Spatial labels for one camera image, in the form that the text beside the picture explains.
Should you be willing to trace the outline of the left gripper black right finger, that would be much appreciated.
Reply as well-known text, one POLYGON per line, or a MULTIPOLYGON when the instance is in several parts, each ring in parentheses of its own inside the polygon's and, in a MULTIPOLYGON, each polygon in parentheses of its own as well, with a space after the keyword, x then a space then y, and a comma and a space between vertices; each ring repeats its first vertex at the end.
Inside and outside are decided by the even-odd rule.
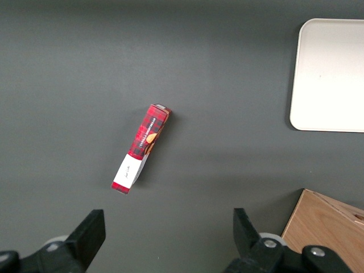
POLYGON ((297 253, 282 237, 257 232, 243 208, 234 209, 233 238, 239 258, 225 272, 351 272, 330 248, 308 245, 297 253))

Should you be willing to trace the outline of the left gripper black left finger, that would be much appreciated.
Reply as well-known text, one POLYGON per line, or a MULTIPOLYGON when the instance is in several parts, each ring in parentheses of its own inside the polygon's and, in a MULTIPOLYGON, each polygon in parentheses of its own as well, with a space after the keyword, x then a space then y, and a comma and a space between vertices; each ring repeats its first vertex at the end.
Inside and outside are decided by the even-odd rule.
POLYGON ((63 241, 48 242, 25 258, 1 251, 1 272, 87 272, 105 238, 104 211, 94 209, 63 241))

